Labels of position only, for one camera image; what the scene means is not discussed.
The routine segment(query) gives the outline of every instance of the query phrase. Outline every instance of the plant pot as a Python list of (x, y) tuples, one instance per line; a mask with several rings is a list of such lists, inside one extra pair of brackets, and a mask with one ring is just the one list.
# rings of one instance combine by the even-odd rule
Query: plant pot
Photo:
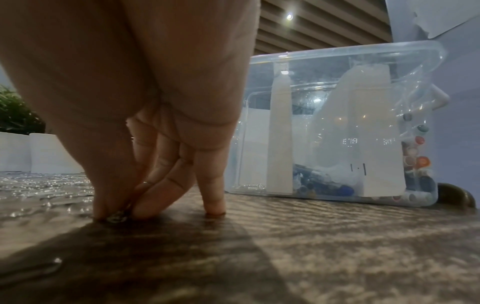
[(28, 135), (0, 132), (0, 171), (29, 172), (30, 167)]
[(56, 135), (31, 133), (30, 153), (32, 173), (79, 174), (84, 171)]

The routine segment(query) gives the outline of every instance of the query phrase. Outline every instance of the wet table surface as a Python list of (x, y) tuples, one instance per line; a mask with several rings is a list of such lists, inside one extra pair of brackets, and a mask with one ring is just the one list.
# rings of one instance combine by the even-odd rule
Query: wet table surface
[[(2, 304), (480, 299), (471, 211), (228, 195), (227, 215), (209, 218), (194, 188), (153, 221), (96, 223), (88, 182), (61, 180), (49, 185), (69, 184), (62, 195), (81, 202), (51, 208), (62, 198), (48, 194), (45, 210), (13, 214), (0, 200), (12, 211), (0, 217), (1, 271), (63, 260), (51, 275), (0, 286)], [(75, 187), (84, 195), (68, 194)]]

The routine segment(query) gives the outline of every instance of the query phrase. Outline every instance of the green plant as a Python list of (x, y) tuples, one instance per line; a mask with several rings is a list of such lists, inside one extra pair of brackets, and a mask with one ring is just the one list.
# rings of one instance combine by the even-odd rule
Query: green plant
[(45, 123), (32, 112), (19, 94), (0, 86), (0, 132), (43, 133)]

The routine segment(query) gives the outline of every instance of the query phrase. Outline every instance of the transparent storage bin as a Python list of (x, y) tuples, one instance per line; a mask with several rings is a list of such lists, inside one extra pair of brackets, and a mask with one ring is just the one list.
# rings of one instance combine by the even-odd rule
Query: transparent storage bin
[(252, 57), (225, 190), (390, 205), (437, 201), (433, 41)]

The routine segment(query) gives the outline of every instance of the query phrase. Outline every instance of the human hand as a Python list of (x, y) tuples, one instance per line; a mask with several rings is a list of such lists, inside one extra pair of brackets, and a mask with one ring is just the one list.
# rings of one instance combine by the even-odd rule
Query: human hand
[(258, 0), (0, 1), (0, 62), (84, 168), (96, 219), (130, 203), (135, 218), (155, 216), (195, 179), (206, 212), (225, 212), (259, 9)]

